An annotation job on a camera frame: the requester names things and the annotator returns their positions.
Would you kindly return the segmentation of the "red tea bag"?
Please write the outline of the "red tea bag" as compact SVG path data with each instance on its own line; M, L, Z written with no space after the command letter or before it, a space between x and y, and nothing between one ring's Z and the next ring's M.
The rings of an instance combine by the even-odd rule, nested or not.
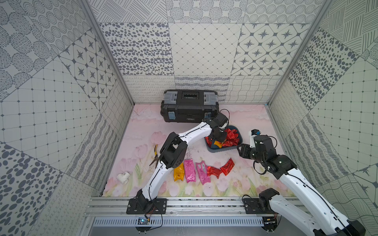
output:
M222 173L227 176L235 166L234 161L230 158L220 169Z
M222 174L222 170L216 167L207 166L207 176L215 176L219 179L220 175Z

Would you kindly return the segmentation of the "pink tea bag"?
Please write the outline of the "pink tea bag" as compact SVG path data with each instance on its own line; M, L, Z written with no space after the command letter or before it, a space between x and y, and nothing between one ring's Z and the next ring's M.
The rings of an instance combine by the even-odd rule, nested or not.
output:
M206 184L206 183L210 183L211 179L208 176L207 165L205 164L205 162L204 161L197 162L196 163L196 168L197 168L197 172L198 172L199 179L200 179L201 183L203 185Z
M188 183L196 182L195 165L192 159L184 161L184 171Z

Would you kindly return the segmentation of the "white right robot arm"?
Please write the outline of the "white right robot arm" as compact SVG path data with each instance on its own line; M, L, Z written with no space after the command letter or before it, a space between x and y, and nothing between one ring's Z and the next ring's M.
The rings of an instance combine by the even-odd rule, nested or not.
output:
M245 211L281 215L307 236L364 236L365 227L357 220L350 220L332 206L304 177L297 165L286 155L278 155L272 136L259 130L250 132L250 144L237 146L239 156L261 164L266 173L290 189L307 211L290 203L278 191L269 188L259 194L259 199L242 198Z

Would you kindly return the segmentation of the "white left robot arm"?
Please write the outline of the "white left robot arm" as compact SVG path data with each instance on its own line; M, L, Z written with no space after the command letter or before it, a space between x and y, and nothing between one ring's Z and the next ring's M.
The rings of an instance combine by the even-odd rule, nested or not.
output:
M216 141L226 140L229 116L219 112L214 118L204 118L196 127L183 132L171 132L157 158L157 166L147 184L128 202L127 214L165 214L167 199L158 198L158 192L171 172L179 167L187 149L198 140L210 137Z

